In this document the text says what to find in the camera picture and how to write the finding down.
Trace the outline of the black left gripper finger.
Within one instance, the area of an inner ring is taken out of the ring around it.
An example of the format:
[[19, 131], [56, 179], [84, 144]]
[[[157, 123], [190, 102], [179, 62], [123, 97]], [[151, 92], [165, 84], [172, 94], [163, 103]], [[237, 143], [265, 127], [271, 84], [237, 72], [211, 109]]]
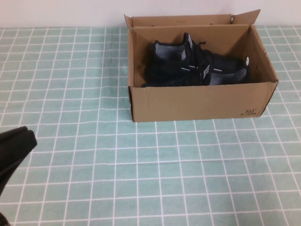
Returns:
[[0, 134], [0, 191], [12, 174], [37, 146], [33, 131], [6, 131]]
[[12, 164], [16, 161], [23, 160], [27, 156], [23, 144], [27, 132], [27, 127], [19, 127], [0, 134], [1, 165]]

